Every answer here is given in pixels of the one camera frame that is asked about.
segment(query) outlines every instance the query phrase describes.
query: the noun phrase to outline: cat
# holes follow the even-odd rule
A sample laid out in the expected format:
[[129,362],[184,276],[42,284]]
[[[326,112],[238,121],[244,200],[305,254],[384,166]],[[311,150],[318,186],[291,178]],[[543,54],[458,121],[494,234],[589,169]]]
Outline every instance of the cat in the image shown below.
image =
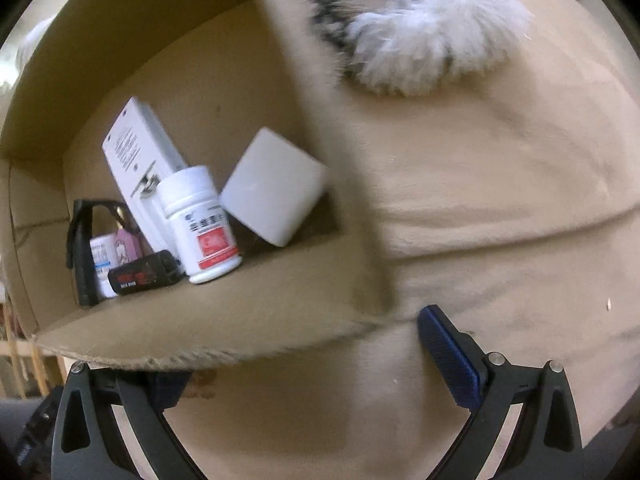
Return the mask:
[[426,94],[514,54],[530,14],[519,0],[311,0],[313,30],[376,93]]

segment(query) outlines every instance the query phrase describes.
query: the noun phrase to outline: black plastic bracket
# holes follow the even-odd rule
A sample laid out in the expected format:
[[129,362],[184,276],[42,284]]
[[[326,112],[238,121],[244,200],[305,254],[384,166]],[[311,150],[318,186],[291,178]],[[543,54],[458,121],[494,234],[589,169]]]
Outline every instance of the black plastic bracket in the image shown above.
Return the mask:
[[62,393],[62,386],[52,389],[24,425],[14,445],[15,461],[25,478],[30,478],[36,468],[48,470],[50,467],[49,443]]
[[[116,423],[111,408],[114,404],[124,407],[159,480],[205,480],[162,416],[161,409],[154,407],[154,404],[161,408],[171,405],[169,397],[158,391],[156,378],[149,381],[144,372],[90,370],[87,364],[74,364],[56,420],[52,480],[140,478]],[[162,387],[167,386],[166,380],[158,380]],[[169,380],[176,401],[179,389],[176,384],[186,384],[186,380],[188,374],[185,373]]]
[[[497,352],[484,354],[436,305],[426,309],[446,328],[480,376],[487,377],[481,385],[479,408],[427,480],[475,480],[512,404],[522,404],[522,410],[494,480],[582,480],[580,428],[564,368],[555,361],[542,368],[515,366]],[[449,383],[452,372],[444,372]]]

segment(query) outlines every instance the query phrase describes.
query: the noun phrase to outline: white pill bottle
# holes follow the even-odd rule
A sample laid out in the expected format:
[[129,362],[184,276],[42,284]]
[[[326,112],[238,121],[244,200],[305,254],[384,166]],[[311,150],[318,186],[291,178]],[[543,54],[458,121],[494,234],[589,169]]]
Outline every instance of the white pill bottle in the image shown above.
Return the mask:
[[162,212],[191,283],[214,280],[242,262],[206,166],[193,166],[158,184]]

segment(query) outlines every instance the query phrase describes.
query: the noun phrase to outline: white bottle cap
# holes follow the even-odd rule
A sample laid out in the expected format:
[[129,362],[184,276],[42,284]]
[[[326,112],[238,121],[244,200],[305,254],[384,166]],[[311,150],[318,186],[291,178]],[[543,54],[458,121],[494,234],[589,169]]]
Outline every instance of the white bottle cap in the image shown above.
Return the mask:
[[216,193],[213,179],[206,166],[192,166],[177,171],[160,181],[156,188],[162,209],[167,212],[176,203],[200,192]]

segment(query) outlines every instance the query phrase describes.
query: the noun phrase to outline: fluffy white fur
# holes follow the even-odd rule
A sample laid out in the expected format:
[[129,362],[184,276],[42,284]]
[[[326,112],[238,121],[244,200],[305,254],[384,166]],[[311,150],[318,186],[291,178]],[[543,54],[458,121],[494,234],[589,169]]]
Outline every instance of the fluffy white fur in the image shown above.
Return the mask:
[[374,92],[425,94],[444,77],[506,59],[529,19],[520,0],[390,0],[350,23],[350,70]]

